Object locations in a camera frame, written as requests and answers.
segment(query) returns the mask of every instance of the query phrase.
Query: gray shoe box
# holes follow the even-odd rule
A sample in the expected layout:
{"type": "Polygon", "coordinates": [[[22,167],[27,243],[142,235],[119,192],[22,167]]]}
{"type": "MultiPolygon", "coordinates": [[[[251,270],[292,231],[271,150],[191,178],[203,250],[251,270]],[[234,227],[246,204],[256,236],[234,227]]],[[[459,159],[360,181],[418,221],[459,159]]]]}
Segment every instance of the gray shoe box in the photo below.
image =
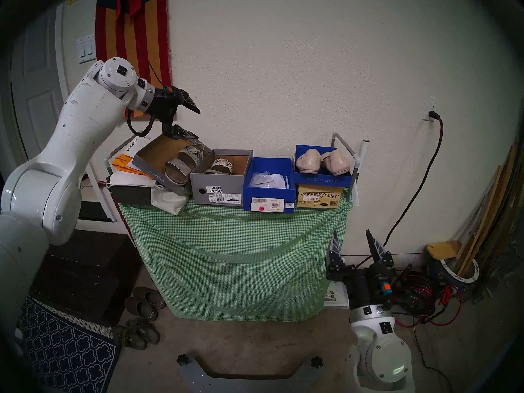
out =
{"type": "MultiPolygon", "coordinates": [[[[154,180],[164,185],[168,190],[178,195],[191,194],[191,180],[187,181],[184,186],[169,180],[164,173],[166,162],[178,155],[184,146],[202,143],[197,139],[171,139],[165,135],[153,139],[151,143],[139,150],[133,157],[133,165],[141,171],[151,176],[154,180]]],[[[207,159],[211,149],[207,146],[204,148],[204,155],[207,159]]]]}
{"type": "Polygon", "coordinates": [[[202,163],[191,172],[191,186],[195,203],[242,207],[244,205],[242,189],[252,160],[252,150],[213,149],[202,163]],[[204,173],[219,157],[223,157],[233,164],[233,174],[204,173]]]}

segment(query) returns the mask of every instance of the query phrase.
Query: green checkered tablecloth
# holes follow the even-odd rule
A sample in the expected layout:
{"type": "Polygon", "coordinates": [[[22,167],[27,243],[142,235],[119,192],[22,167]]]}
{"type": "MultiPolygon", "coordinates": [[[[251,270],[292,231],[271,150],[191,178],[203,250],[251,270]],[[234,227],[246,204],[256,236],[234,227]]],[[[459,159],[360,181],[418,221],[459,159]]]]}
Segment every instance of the green checkered tablecloth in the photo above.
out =
{"type": "Polygon", "coordinates": [[[177,317],[206,321],[302,321],[322,310],[324,258],[336,229],[342,243],[345,194],[337,210],[294,214],[204,206],[190,199],[175,216],[120,204],[143,262],[177,317]]]}

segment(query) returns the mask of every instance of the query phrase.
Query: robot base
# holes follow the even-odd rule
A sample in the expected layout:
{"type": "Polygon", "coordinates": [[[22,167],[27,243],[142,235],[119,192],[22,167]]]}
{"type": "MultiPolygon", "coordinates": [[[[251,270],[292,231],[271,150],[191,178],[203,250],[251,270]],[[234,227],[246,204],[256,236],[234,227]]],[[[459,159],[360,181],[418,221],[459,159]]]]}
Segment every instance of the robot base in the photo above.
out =
{"type": "Polygon", "coordinates": [[[359,307],[350,312],[351,329],[358,337],[346,358],[346,391],[375,392],[362,381],[389,384],[389,391],[414,393],[411,351],[393,331],[395,319],[382,305],[359,307]]]}

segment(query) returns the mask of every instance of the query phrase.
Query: plastic bag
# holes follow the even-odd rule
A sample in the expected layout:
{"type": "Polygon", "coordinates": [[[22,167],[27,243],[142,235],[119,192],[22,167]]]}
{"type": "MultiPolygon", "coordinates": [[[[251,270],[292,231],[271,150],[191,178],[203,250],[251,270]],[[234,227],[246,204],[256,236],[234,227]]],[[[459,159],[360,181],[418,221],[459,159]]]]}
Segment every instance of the plastic bag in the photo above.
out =
{"type": "Polygon", "coordinates": [[[286,182],[281,174],[269,172],[254,172],[250,187],[264,187],[266,189],[285,189],[286,182]]]}

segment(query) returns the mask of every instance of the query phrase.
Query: shoe box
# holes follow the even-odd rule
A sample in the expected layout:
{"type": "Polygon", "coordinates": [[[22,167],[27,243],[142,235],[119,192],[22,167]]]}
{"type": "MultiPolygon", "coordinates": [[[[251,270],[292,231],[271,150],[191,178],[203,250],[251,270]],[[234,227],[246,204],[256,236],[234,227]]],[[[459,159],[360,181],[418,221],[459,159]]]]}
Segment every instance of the shoe box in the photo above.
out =
{"type": "Polygon", "coordinates": [[[337,148],[329,146],[314,146],[314,145],[297,145],[295,148],[295,158],[293,161],[294,179],[297,184],[308,184],[308,185],[325,185],[334,187],[349,187],[351,184],[351,173],[347,172],[340,176],[333,176],[324,167],[320,167],[317,174],[301,173],[300,169],[296,167],[295,160],[298,160],[308,149],[316,149],[322,155],[326,152],[331,152],[337,148]]]}
{"type": "Polygon", "coordinates": [[[244,211],[294,213],[297,188],[295,186],[291,159],[253,158],[244,181],[243,195],[244,211]],[[286,181],[286,188],[249,187],[255,172],[281,174],[286,181]]]}
{"type": "Polygon", "coordinates": [[[299,184],[297,207],[337,209],[343,192],[342,187],[299,184]]]}
{"type": "Polygon", "coordinates": [[[252,150],[213,149],[190,174],[195,203],[243,207],[242,190],[252,160],[252,150]],[[231,162],[233,174],[204,173],[219,158],[231,162]]]}
{"type": "MultiPolygon", "coordinates": [[[[197,139],[172,139],[165,135],[160,135],[135,154],[133,165],[173,193],[178,195],[191,194],[191,180],[188,178],[187,184],[184,186],[173,183],[165,174],[165,165],[168,160],[176,157],[178,152],[185,146],[194,145],[195,143],[202,142],[197,139]]],[[[204,159],[210,153],[211,149],[206,146],[204,148],[204,159]]]]}

